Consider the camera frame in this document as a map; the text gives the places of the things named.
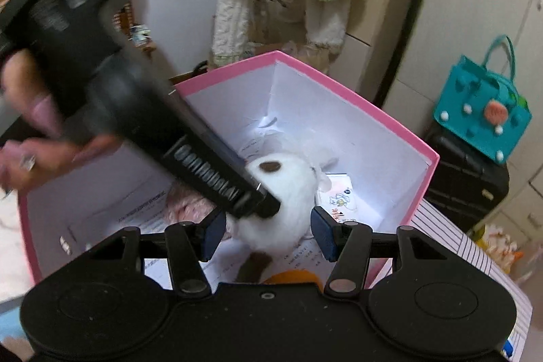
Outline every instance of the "black suitcase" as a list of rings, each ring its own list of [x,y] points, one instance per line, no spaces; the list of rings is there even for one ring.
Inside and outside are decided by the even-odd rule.
[[[425,142],[440,159],[424,198],[467,232],[507,196],[507,165],[494,163],[436,122]]]

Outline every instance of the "teal handbag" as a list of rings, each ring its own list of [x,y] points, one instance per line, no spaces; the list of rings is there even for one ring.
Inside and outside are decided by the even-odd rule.
[[[487,69],[490,54],[506,40],[510,78]],[[496,163],[504,163],[530,123],[526,99],[514,84],[515,50],[511,39],[494,39],[482,65],[466,56],[452,67],[434,110],[435,120]]]

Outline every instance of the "brown spot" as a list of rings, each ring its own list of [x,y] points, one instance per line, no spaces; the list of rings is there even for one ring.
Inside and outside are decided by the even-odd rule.
[[[264,163],[259,164],[259,168],[264,172],[277,172],[281,169],[281,163],[278,161],[265,161]]]

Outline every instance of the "pink-rimmed white box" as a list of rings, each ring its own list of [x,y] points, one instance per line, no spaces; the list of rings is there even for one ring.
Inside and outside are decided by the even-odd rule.
[[[339,159],[327,172],[351,177],[359,216],[374,231],[393,233],[411,219],[439,160],[392,117],[279,51],[197,76],[176,88],[236,151],[262,122],[273,122],[276,130],[287,134],[316,137]],[[123,147],[21,195],[24,245],[34,281],[110,235],[121,227],[120,220],[130,222],[126,214],[145,212],[143,231],[160,229],[167,192],[161,188],[171,181],[142,154]],[[151,188],[154,197],[149,197]],[[368,283],[383,263],[373,260]]]

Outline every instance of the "orange object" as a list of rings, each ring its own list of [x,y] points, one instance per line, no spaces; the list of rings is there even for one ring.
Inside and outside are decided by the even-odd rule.
[[[308,270],[287,270],[273,275],[264,281],[265,284],[299,284],[303,282],[315,283],[320,291],[323,291],[322,282],[316,274]]]
[[[484,108],[484,118],[493,126],[504,124],[509,117],[509,111],[498,100],[490,100]]]

